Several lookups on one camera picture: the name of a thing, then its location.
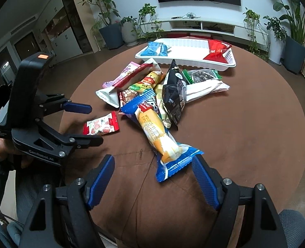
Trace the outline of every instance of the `tv stand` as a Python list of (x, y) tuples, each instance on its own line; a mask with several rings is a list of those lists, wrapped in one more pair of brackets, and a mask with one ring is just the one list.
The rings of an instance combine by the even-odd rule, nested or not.
[[(193, 32), (218, 35), (227, 41), (233, 41), (241, 44), (249, 44), (250, 33), (242, 23), (232, 23), (227, 21), (221, 21), (218, 19), (207, 19), (207, 18), (161, 18), (157, 19), (160, 23), (144, 23), (141, 24), (142, 31), (144, 33), (153, 32), (157, 25), (159, 29), (165, 32)], [(256, 41), (258, 46), (262, 50), (266, 50), (268, 41), (268, 35), (265, 31), (261, 31), (258, 27), (254, 29)]]

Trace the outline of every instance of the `wooden floor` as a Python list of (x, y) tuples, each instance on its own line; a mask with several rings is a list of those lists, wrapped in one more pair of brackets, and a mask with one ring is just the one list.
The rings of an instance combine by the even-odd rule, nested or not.
[[(107, 50), (102, 49), (95, 54), (85, 55), (70, 61), (58, 64), (48, 73), (40, 83), (40, 89), (45, 93), (64, 93), (66, 98), (70, 98), (79, 84), (99, 65), (111, 57), (127, 50), (126, 46), (119, 49)], [(294, 75), (288, 72), (282, 65), (271, 64), (289, 83), (296, 93), (304, 114), (305, 114), (305, 78), (302, 75)], [(45, 122), (54, 129), (59, 129), (62, 112), (45, 117)], [(301, 182), (289, 200), (288, 209), (300, 211), (305, 216), (305, 171)]]

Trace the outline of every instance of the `brown table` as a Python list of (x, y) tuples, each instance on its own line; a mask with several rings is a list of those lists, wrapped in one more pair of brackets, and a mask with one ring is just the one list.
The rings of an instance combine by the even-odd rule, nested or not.
[[(64, 113), (62, 133), (81, 133), (84, 122), (114, 110), (95, 91), (129, 62), (140, 62), (134, 56), (142, 48), (109, 59), (79, 85), (71, 99), (92, 105), (93, 111)], [(237, 66), (221, 72), (231, 89), (188, 103), (179, 131), (172, 134), (178, 142), (204, 151), (207, 163), (221, 176), (238, 185), (263, 183), (280, 212), (305, 167), (305, 116), (276, 70), (243, 49), (232, 49)], [(191, 165), (158, 183), (156, 159), (143, 131), (125, 116), (119, 126), (120, 132), (104, 136), (102, 146), (78, 150), (67, 163), (66, 178), (71, 181), (96, 167), (105, 154), (115, 157), (114, 174), (91, 212), (94, 222), (128, 247), (201, 248), (216, 212), (206, 204)], [(242, 211), (229, 246), (236, 241)]]

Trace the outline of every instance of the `blue gripper pad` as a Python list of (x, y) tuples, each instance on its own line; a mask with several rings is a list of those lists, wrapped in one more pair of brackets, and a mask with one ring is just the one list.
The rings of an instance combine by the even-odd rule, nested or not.
[(204, 166), (199, 161), (197, 156), (193, 157), (192, 169), (193, 169), (194, 175), (197, 179), (197, 182), (198, 182), (199, 186), (201, 187), (205, 200), (215, 210), (218, 210), (220, 207), (220, 203), (219, 203), (218, 197), (217, 197), (216, 186), (212, 182), (210, 176), (206, 172)]
[(92, 112), (92, 107), (90, 105), (81, 103), (64, 103), (62, 109), (66, 112), (79, 114), (90, 114)]
[(97, 171), (100, 170), (96, 179), (92, 182), (91, 185), (88, 185), (88, 182), (86, 185), (86, 195), (89, 196), (86, 205), (89, 210), (93, 209), (94, 206), (100, 203), (104, 191), (107, 188), (115, 167), (113, 156), (106, 155), (100, 163), (99, 167), (96, 169)]

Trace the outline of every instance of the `blue plant pot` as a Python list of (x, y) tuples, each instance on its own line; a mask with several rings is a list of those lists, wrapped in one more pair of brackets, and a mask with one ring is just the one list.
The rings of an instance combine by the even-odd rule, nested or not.
[(117, 49), (124, 44), (120, 24), (114, 23), (99, 29), (108, 49)]
[(283, 65), (284, 67), (294, 73), (298, 74), (301, 71), (305, 60), (305, 47), (296, 42), (291, 37), (287, 36), (286, 49), (284, 53)]

